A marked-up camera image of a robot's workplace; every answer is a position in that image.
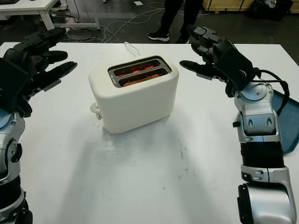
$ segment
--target toaster slot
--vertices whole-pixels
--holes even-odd
[[[158,67],[160,65],[161,65],[161,63],[157,59],[154,59],[154,60],[150,60],[147,62],[142,62],[142,63],[130,65],[127,67],[123,67],[120,69],[116,69],[116,70],[114,70],[114,75],[116,77],[122,77],[122,76],[129,75],[132,73],[137,73],[137,72],[140,72],[143,70],[152,69],[152,68]]]
[[[135,76],[130,76],[127,78],[120,79],[118,82],[121,87],[126,87],[129,85],[134,85],[136,83],[141,83],[150,79],[158,78],[160,76],[164,76],[168,74],[168,71],[164,68],[156,69],[156,70],[151,70],[147,72],[140,73]]]

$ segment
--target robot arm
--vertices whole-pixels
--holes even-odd
[[[63,51],[49,51],[65,36],[64,28],[40,31],[7,50],[0,58],[0,223],[30,224],[26,193],[21,188],[19,138],[25,129],[24,117],[32,113],[29,100],[47,91],[71,72],[75,62],[66,62],[46,72],[49,64],[67,58]]]
[[[199,40],[192,49],[203,57],[205,65],[181,61],[180,64],[197,76],[226,83],[226,94],[235,98],[239,113],[234,127],[238,129],[243,164],[238,207],[243,224],[295,224],[296,208],[289,169],[284,165],[278,115],[287,102],[287,84],[278,79],[285,98],[278,112],[272,108],[272,86],[261,77],[231,41],[218,37],[208,28],[188,26],[190,35]]]

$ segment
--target person's leg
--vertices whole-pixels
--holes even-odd
[[[186,0],[184,9],[184,24],[181,28],[182,37],[189,39],[189,34],[186,29],[187,25],[195,23],[201,5],[202,0]]]
[[[181,7],[184,0],[166,0],[165,1],[165,12],[161,19],[161,27],[158,31],[150,33],[148,38],[151,40],[169,41],[169,28],[176,16],[179,8]]]
[[[181,7],[184,0],[166,0],[164,7],[165,12],[161,19],[161,29],[169,30],[170,26],[174,20],[174,17],[178,13],[179,8]]]

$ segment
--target table surface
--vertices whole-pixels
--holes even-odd
[[[46,10],[54,1],[57,0],[19,0],[15,4],[0,5],[0,13],[1,11]]]
[[[0,56],[12,43],[0,47]],[[163,53],[180,72],[170,117],[110,134],[89,106],[88,73],[102,63],[133,59],[123,44],[60,43],[78,67],[30,101],[20,142],[22,187],[38,224],[240,223],[243,184],[234,101],[224,83],[179,66],[203,63],[190,45],[134,44],[141,54]],[[237,44],[254,66],[288,81],[299,100],[299,67],[280,45]],[[299,147],[285,157],[299,208]]]

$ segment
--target toaster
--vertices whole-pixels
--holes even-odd
[[[161,55],[105,64],[92,70],[92,112],[111,133],[122,133],[171,114],[178,69]]]

